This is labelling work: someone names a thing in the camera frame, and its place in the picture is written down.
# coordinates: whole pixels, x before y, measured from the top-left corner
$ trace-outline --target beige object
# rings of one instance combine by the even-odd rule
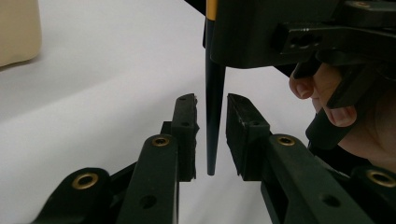
[[[40,47],[37,0],[0,0],[0,66],[30,60]]]

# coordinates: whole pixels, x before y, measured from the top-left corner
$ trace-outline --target finger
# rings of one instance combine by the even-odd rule
[[[291,74],[289,79],[289,86],[291,91],[300,99],[309,98],[314,92],[314,85],[312,77],[294,78]]]
[[[337,68],[329,66],[325,63],[319,68],[313,77],[315,85],[315,95],[326,112],[329,121],[338,127],[347,127],[356,120],[357,113],[354,106],[330,109],[326,106],[332,93],[341,82],[341,75]]]

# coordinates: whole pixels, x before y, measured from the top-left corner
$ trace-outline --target skin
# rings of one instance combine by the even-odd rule
[[[300,99],[311,98],[317,112],[324,108],[330,122],[346,127],[356,121],[354,106],[329,109],[326,104],[341,81],[337,68],[323,64],[313,77],[290,78],[290,89]],[[396,90],[389,90],[366,117],[339,143],[349,153],[396,173]]]

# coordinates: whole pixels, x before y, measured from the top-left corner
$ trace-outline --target white table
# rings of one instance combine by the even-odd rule
[[[270,223],[260,183],[236,175],[225,139],[215,176],[205,163],[204,17],[182,0],[42,0],[43,46],[0,68],[0,223],[29,223],[58,184],[84,167],[135,162],[171,120],[178,96],[198,98],[197,179],[180,185],[180,224]],[[273,133],[302,139],[314,116],[274,68],[228,69],[225,93],[246,96]]]

